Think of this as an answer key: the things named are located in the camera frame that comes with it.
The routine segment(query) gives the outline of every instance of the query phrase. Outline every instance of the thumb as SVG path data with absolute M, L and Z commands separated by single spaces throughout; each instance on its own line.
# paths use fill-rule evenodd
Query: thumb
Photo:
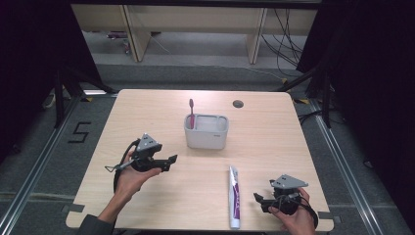
M 287 228 L 287 226 L 286 225 L 281 225 L 281 231 L 288 231 L 288 228 Z
M 274 207 L 269 207 L 268 208 L 268 211 L 278 217 L 280 210 L 278 210 L 278 209 L 276 209 Z
M 161 173 L 161 168 L 152 168 L 147 170 L 145 173 L 148 178 L 151 178 L 153 176 L 159 175 Z

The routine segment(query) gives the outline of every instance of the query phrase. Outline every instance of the table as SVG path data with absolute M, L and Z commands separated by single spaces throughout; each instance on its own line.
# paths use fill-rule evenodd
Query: table
M 223 150 L 190 149 L 184 118 L 190 113 L 223 115 L 229 131 Z M 233 107 L 240 100 L 243 108 Z M 155 159 L 178 155 L 169 172 L 152 178 L 134 195 L 116 227 L 133 229 L 226 231 L 229 227 L 229 165 L 239 170 L 241 231 L 277 231 L 281 222 L 263 213 L 254 193 L 271 199 L 269 179 L 286 173 L 306 181 L 310 203 L 328 212 L 292 100 L 286 93 L 195 90 L 122 90 L 85 173 L 67 225 L 76 228 L 88 214 L 98 215 L 113 195 L 116 165 L 127 146 L 143 133 L 162 144 Z M 320 219 L 318 231 L 333 229 Z

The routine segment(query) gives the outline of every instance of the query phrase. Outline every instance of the hand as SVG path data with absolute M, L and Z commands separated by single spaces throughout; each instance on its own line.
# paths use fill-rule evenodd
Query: hand
M 310 196 L 305 190 L 299 188 L 299 191 L 309 202 Z M 313 218 L 305 208 L 299 206 L 297 211 L 292 215 L 284 214 L 274 207 L 269 207 L 268 210 L 283 222 L 281 230 L 289 231 L 292 235 L 315 234 Z
M 133 151 L 130 151 L 125 160 L 124 164 L 127 163 Z M 161 168 L 152 168 L 145 172 L 140 172 L 135 170 L 133 167 L 128 166 L 125 168 L 118 179 L 118 183 L 116 185 L 115 195 L 120 196 L 126 202 L 129 202 L 132 196 L 140 190 L 141 186 L 146 182 L 149 178 L 156 176 L 161 173 Z
M 124 164 L 130 160 L 132 153 L 133 152 L 130 151 L 127 154 Z M 132 196 L 140 190 L 141 186 L 143 186 L 149 178 L 160 173 L 161 168 L 152 168 L 145 172 L 139 172 L 131 167 L 131 165 L 126 167 L 119 175 L 113 197 L 98 218 L 108 223 L 114 223 L 118 214 L 131 200 Z

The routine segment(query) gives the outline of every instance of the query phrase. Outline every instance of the pink toothbrush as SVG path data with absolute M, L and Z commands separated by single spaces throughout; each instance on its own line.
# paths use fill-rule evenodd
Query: pink toothbrush
M 193 99 L 189 100 L 190 106 L 190 128 L 193 129 L 195 127 L 195 115 L 193 114 Z

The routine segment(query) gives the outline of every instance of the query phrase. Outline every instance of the white toothpaste tube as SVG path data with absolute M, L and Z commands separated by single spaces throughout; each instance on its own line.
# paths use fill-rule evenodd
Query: white toothpaste tube
M 240 228 L 240 198 L 238 186 L 238 170 L 229 166 L 229 216 L 231 229 Z

